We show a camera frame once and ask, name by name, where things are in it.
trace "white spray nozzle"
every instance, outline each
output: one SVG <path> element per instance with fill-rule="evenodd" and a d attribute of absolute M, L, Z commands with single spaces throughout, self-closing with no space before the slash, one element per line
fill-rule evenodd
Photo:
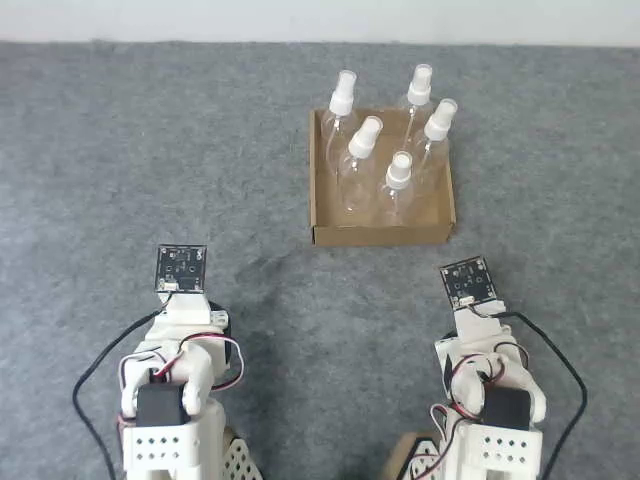
<path fill-rule="evenodd" d="M 458 111 L 458 104 L 450 98 L 443 99 L 433 115 L 424 126 L 424 134 L 432 141 L 439 142 L 447 138 L 453 116 Z"/>
<path fill-rule="evenodd" d="M 409 84 L 407 100 L 412 105 L 422 106 L 429 101 L 431 95 L 431 65 L 420 64 L 413 71 L 413 80 Z"/>
<path fill-rule="evenodd" d="M 367 158 L 376 145 L 380 130 L 382 130 L 382 120 L 378 117 L 365 118 L 360 130 L 353 134 L 349 142 L 349 153 L 356 158 Z"/>
<path fill-rule="evenodd" d="M 387 185 L 396 190 L 407 188 L 411 181 L 411 155 L 407 152 L 396 152 L 387 168 Z"/>
<path fill-rule="evenodd" d="M 345 116 L 351 113 L 356 78 L 356 74 L 351 70 L 342 70 L 338 74 L 338 84 L 331 95 L 331 102 L 329 102 L 329 110 L 336 115 Z"/>

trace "cardboard tray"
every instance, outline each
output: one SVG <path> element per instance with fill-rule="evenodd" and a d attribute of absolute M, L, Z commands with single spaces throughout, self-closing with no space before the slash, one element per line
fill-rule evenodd
<path fill-rule="evenodd" d="M 357 110 L 360 118 L 376 115 L 384 123 L 376 144 L 376 175 L 382 178 L 403 132 L 402 112 L 396 109 Z M 406 226 L 367 225 L 343 211 L 335 181 L 324 168 L 320 122 L 324 110 L 309 117 L 309 220 L 311 242 L 317 246 L 419 245 L 445 243 L 456 223 L 448 150 L 445 172 L 435 193 L 413 212 Z"/>

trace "white wire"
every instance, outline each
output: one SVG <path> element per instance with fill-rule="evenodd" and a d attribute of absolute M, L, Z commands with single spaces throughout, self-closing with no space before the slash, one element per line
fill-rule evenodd
<path fill-rule="evenodd" d="M 125 355 L 120 359 L 120 363 L 118 363 L 118 381 L 120 384 L 120 391 L 124 390 L 124 378 L 122 378 L 122 366 L 124 365 L 124 363 L 127 360 L 133 360 L 134 358 L 148 356 L 149 354 L 154 355 L 157 359 L 160 360 L 160 362 L 162 362 L 162 364 L 164 364 L 164 359 L 157 350 L 143 350 L 141 352 L 133 352 L 129 355 Z"/>
<path fill-rule="evenodd" d="M 436 420 L 435 409 L 437 407 L 442 407 L 445 410 L 447 409 L 447 407 L 445 407 L 441 403 L 434 403 L 433 405 L 431 405 L 431 408 L 429 408 L 429 415 L 431 415 L 431 420 L 433 420 L 433 423 L 436 424 L 436 428 L 438 429 L 438 432 L 440 432 L 440 438 L 442 440 L 446 440 L 447 436 L 445 435 L 444 430 L 442 429 L 442 426 L 440 425 L 440 422 L 438 422 L 438 420 Z"/>
<path fill-rule="evenodd" d="M 230 344 L 232 344 L 233 346 L 236 347 L 236 351 L 238 352 L 238 359 L 240 360 L 240 373 L 228 385 L 225 385 L 224 382 L 223 382 L 221 384 L 221 386 L 214 385 L 213 387 L 211 387 L 211 390 L 214 391 L 214 392 L 221 392 L 223 390 L 228 390 L 229 388 L 237 385 L 238 382 L 240 380 L 242 380 L 242 377 L 244 376 L 244 369 L 245 369 L 244 357 L 242 356 L 242 350 L 240 349 L 240 345 L 238 344 L 238 342 L 236 342 L 234 339 L 232 339 L 230 337 L 223 336 L 222 334 L 216 334 L 215 332 L 201 332 L 201 333 L 196 333 L 196 334 L 193 334 L 193 335 L 194 335 L 194 338 L 190 338 L 189 340 L 187 340 L 187 342 L 192 342 L 194 340 L 202 340 L 202 339 L 205 339 L 205 340 L 206 339 L 208 339 L 208 340 L 222 340 L 223 342 L 230 343 Z M 184 353 L 184 350 L 181 349 L 174 357 L 172 357 L 166 363 L 164 363 L 164 365 L 158 371 L 163 370 L 165 366 L 167 366 L 171 362 L 174 362 L 175 360 L 177 360 L 180 356 L 182 356 L 183 353 Z"/>
<path fill-rule="evenodd" d="M 236 342 L 235 340 L 231 339 L 231 338 L 227 338 L 227 337 L 217 337 L 220 340 L 224 340 L 225 342 L 229 342 L 232 345 L 234 345 L 236 347 L 236 351 L 238 352 L 238 359 L 240 360 L 240 373 L 238 374 L 238 376 L 233 380 L 233 382 L 231 382 L 229 385 L 225 385 L 222 387 L 216 387 L 215 385 L 211 388 L 212 391 L 214 392 L 221 392 L 223 390 L 228 390 L 231 387 L 234 387 L 235 385 L 237 385 L 237 383 L 242 380 L 242 377 L 244 376 L 244 357 L 242 356 L 242 350 L 240 350 L 240 345 L 238 344 L 238 342 Z"/>

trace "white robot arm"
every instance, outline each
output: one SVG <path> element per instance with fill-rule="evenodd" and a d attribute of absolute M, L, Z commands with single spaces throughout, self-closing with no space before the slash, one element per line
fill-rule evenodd
<path fill-rule="evenodd" d="M 203 245 L 158 250 L 156 290 L 165 308 L 118 369 L 128 480 L 261 480 L 246 444 L 225 441 L 224 409 L 209 397 L 238 383 L 244 359 L 227 335 L 227 312 L 203 292 L 205 261 Z M 240 372 L 219 383 L 229 369 L 229 347 Z"/>
<path fill-rule="evenodd" d="M 540 473 L 546 397 L 528 370 L 529 355 L 500 318 L 519 316 L 540 333 L 580 385 L 582 404 L 569 423 L 543 474 L 586 407 L 580 376 L 542 331 L 521 314 L 506 312 L 482 257 L 441 268 L 454 310 L 456 330 L 435 343 L 448 397 L 431 415 L 439 446 L 421 439 L 411 451 L 403 480 L 535 480 Z M 444 428 L 435 413 L 445 417 Z"/>

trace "black circuit board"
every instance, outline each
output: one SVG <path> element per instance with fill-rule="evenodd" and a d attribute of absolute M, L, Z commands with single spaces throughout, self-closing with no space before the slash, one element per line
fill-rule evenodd
<path fill-rule="evenodd" d="M 203 292 L 206 261 L 206 245 L 160 245 L 156 292 Z"/>
<path fill-rule="evenodd" d="M 496 299 L 496 289 L 483 257 L 440 267 L 440 275 L 454 310 Z"/>

